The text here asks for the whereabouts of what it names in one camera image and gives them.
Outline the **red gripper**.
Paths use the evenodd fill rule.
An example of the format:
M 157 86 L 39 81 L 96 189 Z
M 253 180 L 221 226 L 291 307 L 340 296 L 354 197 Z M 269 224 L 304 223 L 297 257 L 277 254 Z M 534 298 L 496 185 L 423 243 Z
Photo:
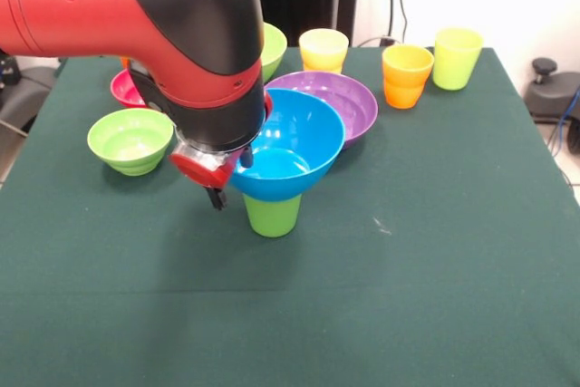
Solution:
M 179 142 L 170 159 L 194 182 L 205 187 L 213 208 L 223 210 L 227 185 L 239 163 L 251 168 L 251 142 L 272 110 L 265 91 L 250 91 L 241 98 L 212 108 L 193 108 L 169 102 L 169 117 L 175 123 Z

